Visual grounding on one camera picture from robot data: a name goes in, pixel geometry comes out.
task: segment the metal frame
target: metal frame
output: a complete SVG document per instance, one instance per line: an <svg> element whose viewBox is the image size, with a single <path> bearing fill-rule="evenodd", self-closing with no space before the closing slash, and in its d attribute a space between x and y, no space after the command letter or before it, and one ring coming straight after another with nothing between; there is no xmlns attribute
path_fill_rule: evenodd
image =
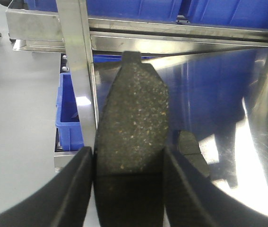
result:
<svg viewBox="0 0 268 227"><path fill-rule="evenodd" d="M56 2L59 13L13 9L12 2L6 11L9 33L18 39L16 51L66 52L86 146L94 146L98 122L92 50L189 59L196 53L268 47L266 29L88 18L86 0ZM70 160L69 153L62 157L66 161L55 161L56 167Z"/></svg>

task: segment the blue plastic bin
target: blue plastic bin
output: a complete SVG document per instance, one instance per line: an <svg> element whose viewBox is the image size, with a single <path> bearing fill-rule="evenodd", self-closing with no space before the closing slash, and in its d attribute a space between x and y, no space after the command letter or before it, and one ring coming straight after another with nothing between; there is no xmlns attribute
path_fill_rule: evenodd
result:
<svg viewBox="0 0 268 227"><path fill-rule="evenodd" d="M77 106L70 73L61 73L57 95L56 127L64 151L79 150L83 147Z"/></svg>
<svg viewBox="0 0 268 227"><path fill-rule="evenodd" d="M29 9L57 12L55 0L26 0ZM175 21L182 0L87 0L89 15Z"/></svg>
<svg viewBox="0 0 268 227"><path fill-rule="evenodd" d="M268 29L268 0L187 0L180 14L192 23Z"/></svg>

